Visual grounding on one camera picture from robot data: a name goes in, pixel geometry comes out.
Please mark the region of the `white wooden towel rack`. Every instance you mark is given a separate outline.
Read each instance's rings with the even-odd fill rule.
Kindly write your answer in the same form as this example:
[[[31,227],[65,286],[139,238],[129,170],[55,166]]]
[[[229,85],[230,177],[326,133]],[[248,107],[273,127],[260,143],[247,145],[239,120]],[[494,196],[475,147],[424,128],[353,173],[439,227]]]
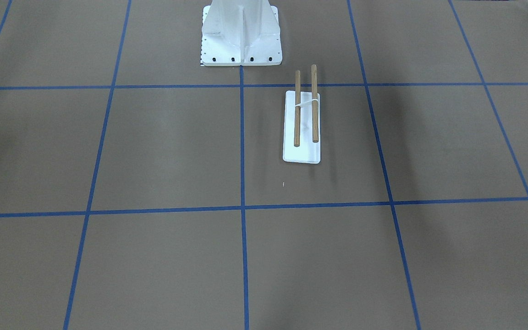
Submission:
[[[289,163],[316,165],[321,161],[320,94],[317,65],[311,65],[311,90],[302,91],[300,71],[295,89],[285,92],[282,159]]]

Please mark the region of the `white pedestal column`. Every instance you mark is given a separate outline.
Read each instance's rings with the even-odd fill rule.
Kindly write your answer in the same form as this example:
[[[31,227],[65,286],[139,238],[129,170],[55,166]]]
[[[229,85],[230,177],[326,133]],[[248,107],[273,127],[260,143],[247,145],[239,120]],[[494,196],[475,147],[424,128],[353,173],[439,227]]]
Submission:
[[[268,0],[214,0],[202,19],[201,65],[282,63],[279,11]]]

